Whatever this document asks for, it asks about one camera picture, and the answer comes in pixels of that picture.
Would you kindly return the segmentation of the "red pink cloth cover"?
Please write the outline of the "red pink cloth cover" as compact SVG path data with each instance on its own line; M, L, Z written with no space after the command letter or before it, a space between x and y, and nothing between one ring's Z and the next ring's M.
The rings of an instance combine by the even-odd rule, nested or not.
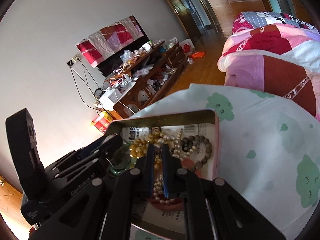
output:
M89 35L76 44L76 47L95 68L143 36L143 31L135 17L129 16Z

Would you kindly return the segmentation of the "black television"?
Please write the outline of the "black television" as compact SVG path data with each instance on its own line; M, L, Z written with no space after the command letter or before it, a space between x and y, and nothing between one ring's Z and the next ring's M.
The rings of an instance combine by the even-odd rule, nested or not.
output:
M125 46L123 49L111 55L109 58L105 59L102 63L98 64L97 68L103 74L105 78L107 78L112 72L120 67L123 63L121 60L121 55L123 55L125 50L129 50L134 52L138 50L142 45L148 42L150 39L146 35L145 31L141 27L140 23L137 21L135 16L132 15L132 18L135 20L135 24L140 28L143 36L138 38L137 40L131 42L129 45Z

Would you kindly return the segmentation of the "wooden tv cabinet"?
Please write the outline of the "wooden tv cabinet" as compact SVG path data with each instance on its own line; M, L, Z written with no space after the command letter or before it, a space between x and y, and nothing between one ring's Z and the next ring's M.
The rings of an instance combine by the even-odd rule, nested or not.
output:
M132 64L120 68L105 80L108 90L118 89L122 96L108 111L114 119L128 118L165 96L187 66L187 56L179 43L159 42Z

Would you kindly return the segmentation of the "white appliance box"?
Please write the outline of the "white appliance box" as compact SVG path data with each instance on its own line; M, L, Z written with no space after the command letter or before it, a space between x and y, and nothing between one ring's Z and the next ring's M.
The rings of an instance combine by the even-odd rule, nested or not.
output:
M107 111L113 111L114 105L121 96L122 94L118 89L108 90L98 99L98 107Z

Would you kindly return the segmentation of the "pink red patchwork quilt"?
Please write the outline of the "pink red patchwork quilt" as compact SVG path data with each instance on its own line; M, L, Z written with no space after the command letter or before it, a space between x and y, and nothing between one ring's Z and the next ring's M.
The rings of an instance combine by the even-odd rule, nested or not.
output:
M292 100L319 119L319 31L292 15L241 12L217 62L225 85Z

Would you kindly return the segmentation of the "green jade bangle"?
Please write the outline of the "green jade bangle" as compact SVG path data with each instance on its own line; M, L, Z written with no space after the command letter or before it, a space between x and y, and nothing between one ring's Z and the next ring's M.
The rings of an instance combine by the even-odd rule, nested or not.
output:
M111 173L115 175L120 175L123 172L135 168L136 158L131 157L130 155L130 146L129 142L125 142L111 158Z

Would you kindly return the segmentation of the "wall power socket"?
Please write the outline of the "wall power socket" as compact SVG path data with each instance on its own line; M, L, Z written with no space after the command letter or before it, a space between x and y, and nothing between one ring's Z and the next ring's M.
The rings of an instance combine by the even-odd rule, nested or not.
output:
M73 56L68 62L67 62L67 65L69 67L72 67L74 64L76 64L77 62L80 62L80 56L79 55L75 55Z

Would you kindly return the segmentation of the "red yellow cardboard box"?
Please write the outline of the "red yellow cardboard box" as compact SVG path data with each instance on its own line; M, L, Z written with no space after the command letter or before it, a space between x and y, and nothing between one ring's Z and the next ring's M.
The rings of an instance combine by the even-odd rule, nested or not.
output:
M91 122L91 126L94 126L101 133L105 134L108 126L113 121L112 115L107 111L100 112L95 119Z

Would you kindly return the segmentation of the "white green cloud tablecloth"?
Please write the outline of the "white green cloud tablecloth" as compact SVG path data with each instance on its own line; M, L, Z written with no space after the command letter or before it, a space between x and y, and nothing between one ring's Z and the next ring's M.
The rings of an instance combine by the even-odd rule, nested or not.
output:
M319 121L280 96L197 84L138 116L203 109L216 111L220 121L219 176L295 239L319 203Z

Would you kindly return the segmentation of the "orange item on floor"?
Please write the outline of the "orange item on floor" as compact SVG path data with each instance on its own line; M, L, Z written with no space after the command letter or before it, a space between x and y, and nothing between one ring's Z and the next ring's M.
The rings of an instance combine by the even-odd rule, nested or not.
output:
M192 59L196 59L196 58L201 58L205 55L204 51L197 51L195 53L192 53L191 55L189 55L190 58Z

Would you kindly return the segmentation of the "brown wooden wardrobe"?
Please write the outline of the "brown wooden wardrobe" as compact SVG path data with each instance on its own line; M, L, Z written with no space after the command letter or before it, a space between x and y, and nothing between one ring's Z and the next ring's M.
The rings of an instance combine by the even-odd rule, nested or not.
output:
M300 0L166 0L187 37L196 42L208 28L225 38L232 34L233 21L241 12L272 11L297 16L310 23L309 12Z

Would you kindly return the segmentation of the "pink metal jewelry tin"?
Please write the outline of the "pink metal jewelry tin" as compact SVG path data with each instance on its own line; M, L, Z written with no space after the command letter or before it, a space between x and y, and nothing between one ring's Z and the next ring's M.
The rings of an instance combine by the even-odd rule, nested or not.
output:
M130 155L146 156L147 147L168 144L170 153L204 179L217 175L220 158L220 120L213 110L153 115L112 122L105 135L117 134L129 142Z

